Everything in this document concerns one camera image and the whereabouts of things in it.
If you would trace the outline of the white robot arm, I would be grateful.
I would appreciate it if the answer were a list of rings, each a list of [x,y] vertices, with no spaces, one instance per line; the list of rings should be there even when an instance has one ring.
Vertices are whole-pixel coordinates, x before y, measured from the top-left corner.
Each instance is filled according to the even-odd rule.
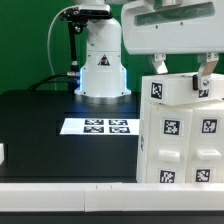
[[[149,97],[178,105],[219,97],[212,73],[224,53],[224,0],[122,0],[116,21],[108,0],[74,0],[87,18],[87,60],[79,93],[89,99],[110,100],[131,94],[121,70],[121,49],[149,54],[157,76],[147,78]],[[198,54],[197,73],[169,75],[164,63],[171,54]]]

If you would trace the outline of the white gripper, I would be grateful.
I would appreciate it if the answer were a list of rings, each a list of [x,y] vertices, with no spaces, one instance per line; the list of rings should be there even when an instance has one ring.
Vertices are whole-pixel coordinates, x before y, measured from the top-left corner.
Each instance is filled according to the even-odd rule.
[[[167,74],[165,54],[197,54],[193,89],[210,88],[211,74],[224,53],[224,0],[137,0],[121,11],[129,54],[152,54],[156,74]]]

